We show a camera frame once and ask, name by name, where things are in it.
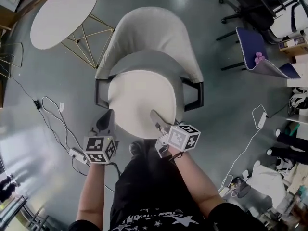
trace black shirt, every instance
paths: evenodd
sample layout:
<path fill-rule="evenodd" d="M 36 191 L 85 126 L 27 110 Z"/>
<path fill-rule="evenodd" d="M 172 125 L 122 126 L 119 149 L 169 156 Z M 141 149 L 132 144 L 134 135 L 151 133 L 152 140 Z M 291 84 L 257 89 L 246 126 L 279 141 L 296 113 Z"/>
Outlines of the black shirt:
<path fill-rule="evenodd" d="M 216 206 L 205 219 L 200 211 L 186 209 L 184 206 L 152 207 L 140 209 L 128 215 L 110 231 L 212 231 L 213 225 L 220 231 L 256 230 L 265 231 L 265 226 L 238 206 L 223 203 Z M 69 231 L 99 231 L 89 221 L 79 220 L 70 225 Z"/>

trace power strip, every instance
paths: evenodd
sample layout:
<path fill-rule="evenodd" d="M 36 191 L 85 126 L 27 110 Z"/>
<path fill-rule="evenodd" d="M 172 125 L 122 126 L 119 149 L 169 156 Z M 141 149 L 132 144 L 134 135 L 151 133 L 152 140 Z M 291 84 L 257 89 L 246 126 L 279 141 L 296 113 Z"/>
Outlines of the power strip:
<path fill-rule="evenodd" d="M 79 162 L 83 163 L 83 164 L 86 164 L 87 163 L 87 158 L 84 154 L 78 152 L 77 150 L 74 150 L 74 149 L 70 149 L 69 150 L 69 155 L 70 156 L 74 156 L 74 158 L 76 160 L 78 160 Z"/>

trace white chair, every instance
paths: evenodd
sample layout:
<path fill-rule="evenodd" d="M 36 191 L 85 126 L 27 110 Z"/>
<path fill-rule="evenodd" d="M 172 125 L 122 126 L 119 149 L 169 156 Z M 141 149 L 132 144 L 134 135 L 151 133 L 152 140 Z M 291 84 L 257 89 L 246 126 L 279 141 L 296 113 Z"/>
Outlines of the white chair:
<path fill-rule="evenodd" d="M 139 68 L 110 76 L 120 59 L 144 50 L 169 55 L 183 67 L 189 79 L 174 76 L 163 68 Z M 121 19 L 95 78 L 95 104 L 112 108 L 116 123 L 140 138 L 160 136 L 150 119 L 152 109 L 174 124 L 181 121 L 184 111 L 203 106 L 203 76 L 186 27 L 175 14 L 163 8 L 138 8 Z M 100 89 L 104 88 L 100 83 L 110 83 L 108 102 L 100 97 Z M 197 101 L 184 106 L 182 83 L 198 90 Z"/>

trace chair seat cushion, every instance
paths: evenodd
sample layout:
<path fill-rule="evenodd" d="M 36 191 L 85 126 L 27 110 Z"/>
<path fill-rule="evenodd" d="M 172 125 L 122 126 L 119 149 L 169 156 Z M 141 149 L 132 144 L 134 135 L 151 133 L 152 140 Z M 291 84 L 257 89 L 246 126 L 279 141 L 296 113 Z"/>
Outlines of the chair seat cushion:
<path fill-rule="evenodd" d="M 115 111 L 115 122 L 128 133 L 143 139 L 162 136 L 150 118 L 151 110 L 156 110 L 170 124 L 176 118 L 173 86 L 167 78 L 152 71 L 118 74 L 109 85 L 108 102 L 109 108 Z"/>
<path fill-rule="evenodd" d="M 274 24 L 274 18 L 266 9 L 261 0 L 238 0 L 242 9 L 249 9 L 256 6 L 260 8 L 244 13 L 245 19 L 258 30 L 266 31 Z"/>

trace cardboard box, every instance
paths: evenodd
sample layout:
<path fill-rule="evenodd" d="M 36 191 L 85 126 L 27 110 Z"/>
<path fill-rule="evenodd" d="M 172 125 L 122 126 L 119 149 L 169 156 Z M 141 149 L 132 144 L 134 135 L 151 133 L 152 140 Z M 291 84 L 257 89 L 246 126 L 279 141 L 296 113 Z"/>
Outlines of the cardboard box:
<path fill-rule="evenodd" d="M 293 38 L 279 43 L 279 50 L 287 56 L 308 54 L 308 42 L 304 36 Z"/>

